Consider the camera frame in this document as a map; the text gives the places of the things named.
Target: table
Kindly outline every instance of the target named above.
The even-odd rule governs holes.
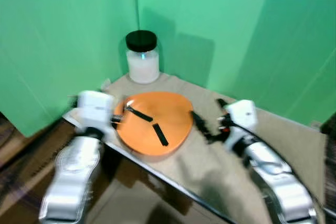
[[[213,132],[218,126],[216,119],[221,115],[215,99],[234,101],[164,73],[147,85],[134,83],[128,76],[123,76],[106,89],[117,100],[123,99],[125,95],[150,91],[170,91],[184,95]],[[261,109],[257,109],[257,117],[257,134],[282,154],[311,192],[323,202],[324,136],[316,130]],[[118,138],[111,138],[107,144],[189,197],[202,201],[218,215],[227,217],[228,223],[271,223],[261,194],[250,180],[242,161],[235,154],[227,152],[220,142],[207,145],[195,127],[175,152],[164,157],[139,154]],[[319,218],[320,223],[324,223],[322,214],[319,214]]]

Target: black lid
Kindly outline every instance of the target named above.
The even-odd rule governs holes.
[[[127,47],[135,52],[147,52],[156,47],[156,35],[151,31],[132,31],[126,36]]]

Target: orange round tray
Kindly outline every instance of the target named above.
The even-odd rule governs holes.
[[[148,122],[125,110],[117,131],[126,145],[146,155],[164,155],[178,148],[188,136],[193,119],[191,102],[184,96],[170,92],[149,92],[128,97],[116,107],[114,113],[121,114],[125,103],[153,118]],[[161,144],[153,124],[159,124],[168,145]]]

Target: white jar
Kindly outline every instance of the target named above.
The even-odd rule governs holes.
[[[147,84],[159,75],[159,54],[156,51],[156,35],[151,31],[137,30],[126,36],[126,52],[130,78],[137,83]]]

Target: green wall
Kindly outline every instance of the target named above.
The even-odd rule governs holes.
[[[138,28],[135,0],[0,0],[0,111],[25,135],[68,95],[122,75],[118,45]]]
[[[161,70],[309,125],[336,110],[336,0],[139,0]]]

